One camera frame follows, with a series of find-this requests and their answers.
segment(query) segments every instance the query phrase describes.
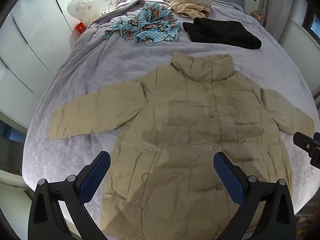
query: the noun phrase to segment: black folded cloth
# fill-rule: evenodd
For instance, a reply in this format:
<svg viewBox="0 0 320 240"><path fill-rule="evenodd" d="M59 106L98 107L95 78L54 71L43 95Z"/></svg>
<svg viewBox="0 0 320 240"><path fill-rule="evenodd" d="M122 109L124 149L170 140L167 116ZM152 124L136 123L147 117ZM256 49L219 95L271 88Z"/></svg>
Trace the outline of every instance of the black folded cloth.
<svg viewBox="0 0 320 240"><path fill-rule="evenodd" d="M182 26L193 42L220 43L245 49L261 47L261 41L248 32L241 22L195 18L193 23L184 22Z"/></svg>

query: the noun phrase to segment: jacket collar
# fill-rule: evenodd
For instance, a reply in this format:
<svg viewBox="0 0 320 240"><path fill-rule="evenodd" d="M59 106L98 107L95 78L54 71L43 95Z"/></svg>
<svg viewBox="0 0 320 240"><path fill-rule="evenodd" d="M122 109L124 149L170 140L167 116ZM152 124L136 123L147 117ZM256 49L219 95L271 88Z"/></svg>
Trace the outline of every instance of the jacket collar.
<svg viewBox="0 0 320 240"><path fill-rule="evenodd" d="M187 78L199 82L223 80L234 73L232 57L229 54L196 58L173 52L171 65Z"/></svg>

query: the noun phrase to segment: beige puffer jacket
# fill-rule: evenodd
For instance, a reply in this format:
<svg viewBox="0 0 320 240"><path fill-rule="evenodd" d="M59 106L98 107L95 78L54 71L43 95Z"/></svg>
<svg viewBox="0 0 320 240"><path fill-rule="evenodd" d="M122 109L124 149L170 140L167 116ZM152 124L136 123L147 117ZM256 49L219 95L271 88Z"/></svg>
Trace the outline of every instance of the beige puffer jacket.
<svg viewBox="0 0 320 240"><path fill-rule="evenodd" d="M111 153L104 233L120 239L216 238L235 214L212 159L223 151L247 175L292 190L279 129L314 133L313 120L273 90L234 71L230 55L173 53L137 81L119 82L54 114L50 137L124 124ZM258 215L252 225L258 221Z"/></svg>

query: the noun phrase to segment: window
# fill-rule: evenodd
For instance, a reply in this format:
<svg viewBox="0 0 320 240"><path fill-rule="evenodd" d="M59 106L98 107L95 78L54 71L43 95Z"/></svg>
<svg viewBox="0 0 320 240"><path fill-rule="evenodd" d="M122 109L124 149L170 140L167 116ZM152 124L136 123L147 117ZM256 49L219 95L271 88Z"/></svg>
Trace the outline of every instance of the window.
<svg viewBox="0 0 320 240"><path fill-rule="evenodd" d="M320 21L309 5L302 26L320 44Z"/></svg>

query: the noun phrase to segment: wardrobe door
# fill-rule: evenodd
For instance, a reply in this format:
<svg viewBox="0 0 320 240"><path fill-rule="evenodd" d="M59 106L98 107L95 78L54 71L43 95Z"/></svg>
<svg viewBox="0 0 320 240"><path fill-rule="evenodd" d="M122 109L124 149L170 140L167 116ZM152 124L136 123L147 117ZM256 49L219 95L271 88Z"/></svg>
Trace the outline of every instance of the wardrobe door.
<svg viewBox="0 0 320 240"><path fill-rule="evenodd" d="M19 0L11 13L31 49L55 74L71 53L72 37L57 0Z"/></svg>
<svg viewBox="0 0 320 240"><path fill-rule="evenodd" d="M0 29L0 58L36 97L47 91L53 75L29 47L11 14Z"/></svg>
<svg viewBox="0 0 320 240"><path fill-rule="evenodd" d="M39 104L37 98L24 86L0 60L0 111L8 117L29 127Z"/></svg>

